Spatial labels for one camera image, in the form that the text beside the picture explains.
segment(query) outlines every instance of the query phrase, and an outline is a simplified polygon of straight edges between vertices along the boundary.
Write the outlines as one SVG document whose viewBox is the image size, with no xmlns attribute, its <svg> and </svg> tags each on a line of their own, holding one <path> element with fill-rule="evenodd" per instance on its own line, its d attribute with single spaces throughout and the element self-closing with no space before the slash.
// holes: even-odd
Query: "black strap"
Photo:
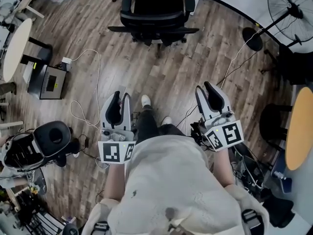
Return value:
<svg viewBox="0 0 313 235">
<path fill-rule="evenodd" d="M 241 214 L 243 221 L 249 227 L 251 235 L 264 235 L 264 223 L 255 210 L 247 209 Z"/>
</svg>

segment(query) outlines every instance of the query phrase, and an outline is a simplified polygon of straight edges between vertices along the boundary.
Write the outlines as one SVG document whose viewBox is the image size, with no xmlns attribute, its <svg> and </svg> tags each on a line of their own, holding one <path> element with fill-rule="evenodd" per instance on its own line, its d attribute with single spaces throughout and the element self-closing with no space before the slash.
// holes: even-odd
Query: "dark pants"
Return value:
<svg viewBox="0 0 313 235">
<path fill-rule="evenodd" d="M 8 93 L 8 92 L 13 92 L 15 90 L 15 83 L 4 83 L 0 84 L 0 96 Z"/>
<path fill-rule="evenodd" d="M 143 112 L 140 113 L 137 121 L 137 129 L 138 129 L 138 140 L 136 144 L 147 139 L 162 135 L 185 136 L 173 124 L 165 124 L 158 128 L 155 118 L 153 116 L 153 109 L 150 105 L 145 105 L 143 107 Z"/>
</svg>

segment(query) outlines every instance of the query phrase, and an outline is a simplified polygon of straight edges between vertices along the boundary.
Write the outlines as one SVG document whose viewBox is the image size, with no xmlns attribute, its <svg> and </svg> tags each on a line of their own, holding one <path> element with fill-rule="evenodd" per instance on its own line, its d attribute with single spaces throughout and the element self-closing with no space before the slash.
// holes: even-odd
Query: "wooden floor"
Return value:
<svg viewBox="0 0 313 235">
<path fill-rule="evenodd" d="M 37 19 L 31 36 L 54 47 L 53 64 L 62 57 L 78 57 L 85 49 L 92 48 L 101 55 L 99 80 L 99 102 L 104 101 L 116 90 L 128 92 L 133 99 L 134 110 L 140 110 L 140 97 L 147 94 L 152 99 L 158 123 L 170 115 L 174 124 L 185 116 L 195 105 L 195 87 L 204 81 L 220 81 L 232 58 L 244 44 L 242 29 L 252 24 L 212 0 L 200 0 L 197 10 L 187 26 L 200 29 L 187 36 L 187 43 L 175 43 L 167 47 L 160 58 L 156 58 L 156 46 L 133 43 L 130 34 L 108 31 L 109 25 L 120 25 L 119 10 L 121 0 L 66 0 L 61 5 L 49 0 L 36 0 L 32 5 L 45 15 Z M 277 52 L 277 44 L 272 40 L 266 48 Z M 36 55 L 38 49 L 29 45 L 27 53 Z M 232 63 L 230 71 L 238 67 L 254 52 L 244 47 Z M 271 60 L 258 52 L 241 69 L 229 76 L 223 90 L 229 96 L 232 109 L 241 120 L 245 142 L 262 159 L 270 159 L 273 150 L 261 139 L 258 121 L 262 109 L 269 103 L 290 103 L 291 86 L 274 91 L 274 77 L 259 70 L 271 67 Z M 8 95 L 10 106 L 7 120 L 24 120 L 25 128 L 35 128 L 53 120 L 64 121 L 74 129 L 75 136 L 85 134 L 90 138 L 91 148 L 86 150 L 98 156 L 96 128 L 72 117 L 69 111 L 72 100 L 81 102 L 89 121 L 98 121 L 95 85 L 97 80 L 97 55 L 88 51 L 73 63 L 66 96 L 63 100 L 39 101 L 26 92 L 22 79 L 24 66 L 15 73 L 18 94 Z M 73 112 L 82 117 L 77 105 Z M 199 120 L 195 110 L 188 118 L 189 124 Z M 184 122 L 179 126 L 185 131 Z M 85 154 L 75 159 L 68 157 L 65 168 L 49 165 L 43 169 L 47 194 L 45 196 L 51 212 L 60 218 L 76 216 L 82 225 L 95 205 L 95 197 L 106 180 L 106 174 L 97 168 L 94 159 Z"/>
</svg>

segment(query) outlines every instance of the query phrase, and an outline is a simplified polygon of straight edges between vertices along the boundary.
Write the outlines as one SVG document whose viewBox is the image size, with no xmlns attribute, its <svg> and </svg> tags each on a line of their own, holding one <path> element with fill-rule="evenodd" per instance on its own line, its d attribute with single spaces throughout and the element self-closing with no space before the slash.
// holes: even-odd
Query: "standing fan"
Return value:
<svg viewBox="0 0 313 235">
<path fill-rule="evenodd" d="M 274 25 L 293 40 L 288 47 L 313 38 L 313 0 L 268 0 L 268 10 L 273 20 L 272 24 L 259 33 L 253 28 L 243 29 L 243 38 L 245 42 L 248 41 L 247 45 L 252 50 L 262 49 L 263 42 L 260 36 Z"/>
</svg>

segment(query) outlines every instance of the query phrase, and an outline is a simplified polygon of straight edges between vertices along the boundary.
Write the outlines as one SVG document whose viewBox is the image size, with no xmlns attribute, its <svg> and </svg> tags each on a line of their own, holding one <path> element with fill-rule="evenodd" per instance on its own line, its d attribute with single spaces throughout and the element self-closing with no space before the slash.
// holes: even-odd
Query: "fan base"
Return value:
<svg viewBox="0 0 313 235">
<path fill-rule="evenodd" d="M 253 28 L 244 28 L 243 29 L 243 38 L 246 41 L 248 41 L 254 34 L 256 33 L 256 30 Z M 254 36 L 247 44 L 250 49 L 254 51 L 260 51 L 263 48 L 263 42 L 260 36 Z"/>
</svg>

